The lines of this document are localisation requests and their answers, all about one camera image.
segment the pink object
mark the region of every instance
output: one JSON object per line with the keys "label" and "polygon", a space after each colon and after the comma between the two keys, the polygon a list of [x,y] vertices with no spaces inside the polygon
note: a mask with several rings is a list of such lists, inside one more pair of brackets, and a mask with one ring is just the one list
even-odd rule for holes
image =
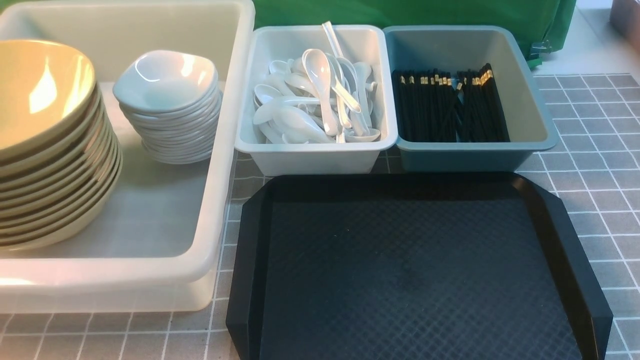
{"label": "pink object", "polygon": [[640,51],[640,0],[614,0],[610,21]]}

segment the gray-blue plastic container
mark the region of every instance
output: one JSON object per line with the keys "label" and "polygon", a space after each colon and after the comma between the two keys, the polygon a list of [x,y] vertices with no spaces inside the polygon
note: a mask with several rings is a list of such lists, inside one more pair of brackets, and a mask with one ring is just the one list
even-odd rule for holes
{"label": "gray-blue plastic container", "polygon": [[559,135],[513,35],[495,26],[391,26],[384,29],[391,71],[478,71],[490,63],[511,142],[425,143],[398,137],[409,172],[514,171]]}

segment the container rim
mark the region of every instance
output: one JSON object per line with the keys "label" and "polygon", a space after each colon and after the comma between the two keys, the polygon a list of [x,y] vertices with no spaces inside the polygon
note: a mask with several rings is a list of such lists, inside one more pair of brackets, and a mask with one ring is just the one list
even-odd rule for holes
{"label": "container rim", "polygon": [[496,31],[507,40],[509,47],[515,55],[519,67],[523,70],[523,75],[527,86],[531,91],[533,101],[540,114],[540,120],[547,132],[547,138],[538,142],[506,142],[506,143],[417,143],[409,142],[398,136],[397,146],[403,151],[545,151],[553,148],[560,141],[556,125],[553,122],[551,112],[538,90],[538,86],[529,71],[529,66],[524,56],[519,50],[518,42],[513,34],[500,26],[493,25],[412,25],[412,26],[388,26],[382,31],[384,34],[396,31],[425,31],[425,30],[447,30],[447,31]]}
{"label": "container rim", "polygon": [[[336,25],[334,29],[346,30],[346,31],[373,31],[378,39],[378,46],[380,47],[380,72],[383,76],[383,82],[391,85],[391,70],[389,66],[389,58],[387,52],[387,40],[382,29],[373,25]],[[251,82],[250,72],[253,66],[253,59],[255,55],[255,48],[258,37],[260,34],[269,32],[282,32],[282,31],[322,31],[320,25],[294,25],[294,26],[265,26],[263,28],[256,29],[253,32],[248,61],[246,64],[246,72],[244,74],[244,91],[242,105],[239,109],[240,116],[238,119],[237,131],[236,131],[236,150],[247,154],[264,154],[264,153],[304,153],[304,152],[353,152],[353,151],[383,151],[391,148],[396,144],[398,139],[397,120],[396,120],[396,106],[393,101],[393,94],[388,94],[384,90],[380,90],[383,86],[379,86],[379,91],[383,91],[383,100],[385,102],[385,122],[387,123],[387,136],[377,142],[369,143],[344,143],[339,147],[334,143],[308,143],[308,144],[267,144],[267,143],[248,143],[241,138],[242,125],[246,121],[251,119],[245,119],[244,109],[248,106],[249,96],[248,92],[249,84]]]}
{"label": "container rim", "polygon": [[[246,54],[255,21],[255,7],[251,0],[59,0],[32,1],[9,6],[0,14],[0,33],[7,31],[16,20],[27,15],[31,8],[98,8],[112,7],[126,11],[136,6],[166,8],[194,5],[216,6],[234,4],[239,8],[235,40],[230,58],[227,81],[242,83]],[[228,93],[222,104],[218,135],[233,139],[237,125],[237,104],[240,91]],[[156,286],[193,282],[215,271],[224,229],[232,170],[234,145],[232,140],[215,142],[202,197],[208,199],[200,206],[193,243],[183,254],[168,258],[25,258],[0,259],[0,290],[36,294],[67,294],[68,291],[104,291],[130,286]],[[95,276],[95,269],[100,275]]]}

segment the diamond pattern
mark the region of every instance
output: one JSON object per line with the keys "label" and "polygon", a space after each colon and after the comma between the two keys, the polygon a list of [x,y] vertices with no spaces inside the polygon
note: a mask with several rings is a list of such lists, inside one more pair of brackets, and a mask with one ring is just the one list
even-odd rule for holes
{"label": "diamond pattern", "polygon": [[276,203],[261,359],[581,359],[534,234],[517,198]]}

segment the white plastic container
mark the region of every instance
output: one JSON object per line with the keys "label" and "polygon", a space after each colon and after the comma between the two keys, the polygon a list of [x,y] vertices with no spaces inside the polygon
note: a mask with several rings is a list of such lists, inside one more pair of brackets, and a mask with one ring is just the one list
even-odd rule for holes
{"label": "white plastic container", "polygon": [[[92,60],[124,150],[117,188],[85,231],[0,255],[0,313],[186,311],[209,303],[254,18],[250,0],[42,1],[0,15],[0,40],[52,40]],[[152,161],[120,112],[113,82],[154,49],[209,58],[220,85],[228,84],[209,164]]]}
{"label": "white plastic container", "polygon": [[371,143],[266,144],[260,129],[253,125],[253,88],[264,81],[269,63],[299,58],[310,48],[331,52],[331,47],[319,24],[260,28],[253,32],[251,41],[236,149],[251,154],[264,175],[366,174],[371,171],[380,151],[396,143],[396,107],[382,30],[368,25],[334,28],[345,58],[353,63],[371,64],[370,80],[378,83],[371,117],[374,127],[381,131],[380,140]]}

